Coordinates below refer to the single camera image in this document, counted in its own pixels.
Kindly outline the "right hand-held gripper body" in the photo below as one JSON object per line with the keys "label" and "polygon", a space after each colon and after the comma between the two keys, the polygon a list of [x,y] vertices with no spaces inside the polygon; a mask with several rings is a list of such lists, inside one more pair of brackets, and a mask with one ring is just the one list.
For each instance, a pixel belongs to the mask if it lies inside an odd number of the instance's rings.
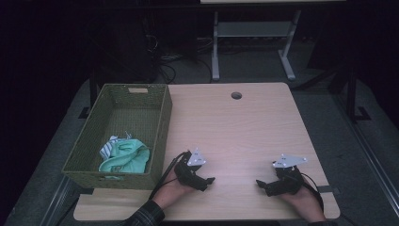
{"label": "right hand-held gripper body", "polygon": [[304,182],[297,166],[307,162],[308,159],[306,157],[282,154],[280,158],[272,164],[279,178],[273,185],[273,192],[275,194],[295,194]]}

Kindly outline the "metal floor rail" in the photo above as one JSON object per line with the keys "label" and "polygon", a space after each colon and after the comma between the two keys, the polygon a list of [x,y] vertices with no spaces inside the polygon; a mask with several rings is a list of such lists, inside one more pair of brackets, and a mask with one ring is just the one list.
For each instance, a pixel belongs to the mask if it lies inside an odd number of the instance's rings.
{"label": "metal floor rail", "polygon": [[40,221],[40,226],[60,226],[77,201],[77,196],[72,194],[72,180],[63,176]]}
{"label": "metal floor rail", "polygon": [[333,96],[332,99],[343,115],[346,124],[360,146],[364,158],[369,165],[370,170],[374,174],[379,186],[381,187],[386,199],[388,200],[393,212],[399,218],[399,190],[394,186],[391,178],[384,170],[383,165],[375,155],[372,146],[366,140],[366,137],[360,130],[358,124],[347,115],[343,100],[339,96]]}

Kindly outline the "mint green striped baby garment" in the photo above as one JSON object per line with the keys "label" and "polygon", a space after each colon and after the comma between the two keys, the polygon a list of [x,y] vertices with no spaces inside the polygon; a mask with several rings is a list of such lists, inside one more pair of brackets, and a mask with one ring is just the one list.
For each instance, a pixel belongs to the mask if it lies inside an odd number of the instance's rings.
{"label": "mint green striped baby garment", "polygon": [[103,162],[98,171],[107,173],[144,173],[151,156],[150,149],[129,133],[111,136],[99,154]]}

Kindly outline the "black stand leg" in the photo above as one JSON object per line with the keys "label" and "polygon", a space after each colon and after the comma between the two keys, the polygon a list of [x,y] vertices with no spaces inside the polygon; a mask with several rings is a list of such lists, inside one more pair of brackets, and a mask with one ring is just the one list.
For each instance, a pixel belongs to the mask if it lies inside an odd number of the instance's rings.
{"label": "black stand leg", "polygon": [[356,105],[357,75],[353,68],[350,69],[347,80],[346,114],[353,123],[369,121],[370,115],[363,106]]}

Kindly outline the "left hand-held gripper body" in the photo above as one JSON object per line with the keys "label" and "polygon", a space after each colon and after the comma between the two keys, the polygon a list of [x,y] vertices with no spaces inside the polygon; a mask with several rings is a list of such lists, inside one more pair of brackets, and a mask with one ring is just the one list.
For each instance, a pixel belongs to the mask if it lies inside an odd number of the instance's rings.
{"label": "left hand-held gripper body", "polygon": [[206,184],[206,179],[199,177],[196,172],[206,163],[205,158],[196,149],[193,153],[187,150],[174,168],[178,181],[184,186],[198,189]]}

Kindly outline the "green woven basket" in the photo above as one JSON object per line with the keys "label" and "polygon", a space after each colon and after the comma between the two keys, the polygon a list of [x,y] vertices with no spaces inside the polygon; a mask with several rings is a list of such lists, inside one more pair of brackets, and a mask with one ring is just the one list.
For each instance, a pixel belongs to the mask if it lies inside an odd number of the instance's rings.
{"label": "green woven basket", "polygon": [[[62,172],[86,188],[154,189],[162,176],[172,101],[165,84],[105,84]],[[142,173],[100,172],[100,150],[112,137],[149,148]]]}

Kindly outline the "person's left hand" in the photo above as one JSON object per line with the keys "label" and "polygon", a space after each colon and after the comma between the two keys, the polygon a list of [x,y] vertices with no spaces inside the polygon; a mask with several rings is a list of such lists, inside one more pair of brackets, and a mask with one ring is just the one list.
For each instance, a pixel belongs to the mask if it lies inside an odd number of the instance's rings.
{"label": "person's left hand", "polygon": [[194,191],[193,187],[182,185],[172,170],[166,177],[166,183],[161,186],[154,194],[152,200],[162,209],[165,210],[180,198]]}

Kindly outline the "grey metal stand frame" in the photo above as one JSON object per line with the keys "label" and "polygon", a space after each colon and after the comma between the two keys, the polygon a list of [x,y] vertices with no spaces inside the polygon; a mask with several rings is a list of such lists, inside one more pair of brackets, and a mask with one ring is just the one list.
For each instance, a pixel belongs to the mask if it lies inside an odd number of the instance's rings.
{"label": "grey metal stand frame", "polygon": [[221,22],[218,13],[214,13],[212,79],[220,79],[218,60],[218,40],[220,38],[285,38],[282,49],[278,50],[279,59],[289,81],[295,81],[295,73],[288,59],[292,41],[295,36],[301,11],[294,13],[291,21],[283,22]]}

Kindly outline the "person's right hand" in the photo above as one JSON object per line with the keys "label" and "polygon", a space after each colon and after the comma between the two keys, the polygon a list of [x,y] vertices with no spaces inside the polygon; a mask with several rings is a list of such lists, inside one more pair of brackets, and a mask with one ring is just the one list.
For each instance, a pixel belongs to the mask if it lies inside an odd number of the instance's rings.
{"label": "person's right hand", "polygon": [[327,220],[317,199],[304,186],[302,186],[295,193],[295,195],[285,193],[279,195],[279,198],[289,203],[294,208],[294,210],[308,223],[315,223]]}

